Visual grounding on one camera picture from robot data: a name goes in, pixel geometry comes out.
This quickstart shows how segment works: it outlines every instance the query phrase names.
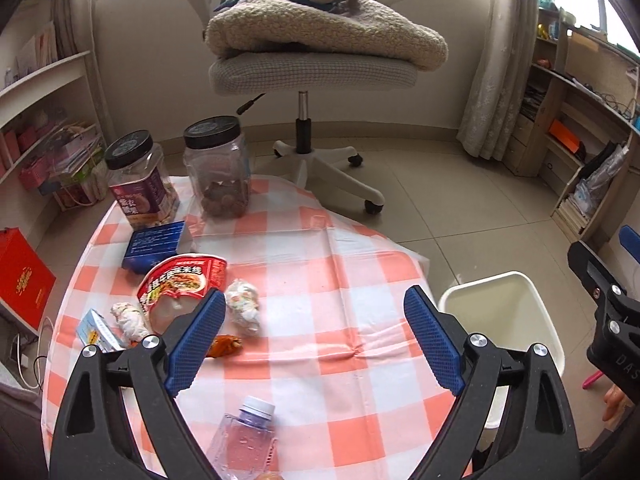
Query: red and white tablecloth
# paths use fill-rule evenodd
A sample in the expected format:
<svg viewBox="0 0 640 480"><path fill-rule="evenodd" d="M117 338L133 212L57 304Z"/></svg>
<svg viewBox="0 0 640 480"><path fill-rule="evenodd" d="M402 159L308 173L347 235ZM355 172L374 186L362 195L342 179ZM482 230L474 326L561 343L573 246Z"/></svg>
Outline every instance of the red and white tablecloth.
<svg viewBox="0 0 640 480"><path fill-rule="evenodd" d="M428 291L417 254L328 212L311 193L280 178L255 176L248 213L216 224L188 214L187 178L175 185L177 219L187 219L195 249L228 260L228 283L243 278L260 290L262 336L244 339L237 356L205 359L191 388L176 398L202 449L223 413L237 413L252 395L276 406L272 469L286 480L406 480L453 402L402 313L407 288ZM94 308L114 326L111 305L135 300L141 278L120 268L130 234L113 206L60 307L44 386L47 457L82 349L79 320ZM220 333L237 332L225 321ZM145 464L162 472L133 392L124 396Z"/></svg>

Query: window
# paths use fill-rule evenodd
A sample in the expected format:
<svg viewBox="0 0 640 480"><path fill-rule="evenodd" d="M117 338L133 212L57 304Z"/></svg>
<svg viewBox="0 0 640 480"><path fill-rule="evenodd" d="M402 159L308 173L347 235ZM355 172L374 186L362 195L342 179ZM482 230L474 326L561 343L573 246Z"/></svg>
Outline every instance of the window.
<svg viewBox="0 0 640 480"><path fill-rule="evenodd" d="M625 25L608 0L554 0L554 3L575 16L577 27L599 28L607 33L609 43L619 43L638 53ZM600 22L600 16L606 18L605 23Z"/></svg>

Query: instant noodle cup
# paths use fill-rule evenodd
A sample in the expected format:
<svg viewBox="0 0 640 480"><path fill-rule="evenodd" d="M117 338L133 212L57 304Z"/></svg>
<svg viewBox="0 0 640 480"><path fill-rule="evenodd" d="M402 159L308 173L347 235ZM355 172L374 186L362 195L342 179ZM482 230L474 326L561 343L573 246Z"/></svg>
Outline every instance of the instant noodle cup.
<svg viewBox="0 0 640 480"><path fill-rule="evenodd" d="M226 260L211 254L178 254L151 269L137 297L151 329L163 333L182 314L193 312L213 288L224 290Z"/></svg>

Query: chair seat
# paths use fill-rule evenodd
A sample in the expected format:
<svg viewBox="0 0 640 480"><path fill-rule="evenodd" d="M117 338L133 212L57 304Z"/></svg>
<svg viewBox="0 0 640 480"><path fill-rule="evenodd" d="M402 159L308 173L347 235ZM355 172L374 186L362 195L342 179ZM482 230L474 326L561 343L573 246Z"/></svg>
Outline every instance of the chair seat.
<svg viewBox="0 0 640 480"><path fill-rule="evenodd" d="M217 94L348 87L357 90L411 88L415 66L399 59L315 52L245 52L220 59L209 69Z"/></svg>

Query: purple label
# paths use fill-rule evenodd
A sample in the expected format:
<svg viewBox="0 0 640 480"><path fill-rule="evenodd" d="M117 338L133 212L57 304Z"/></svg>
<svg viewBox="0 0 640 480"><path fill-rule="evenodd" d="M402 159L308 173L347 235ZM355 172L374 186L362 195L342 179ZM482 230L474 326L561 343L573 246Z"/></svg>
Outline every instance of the purple label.
<svg viewBox="0 0 640 480"><path fill-rule="evenodd" d="M166 197L166 189L158 168L145 180L113 186L111 191L127 216L157 214L163 210L162 201Z"/></svg>

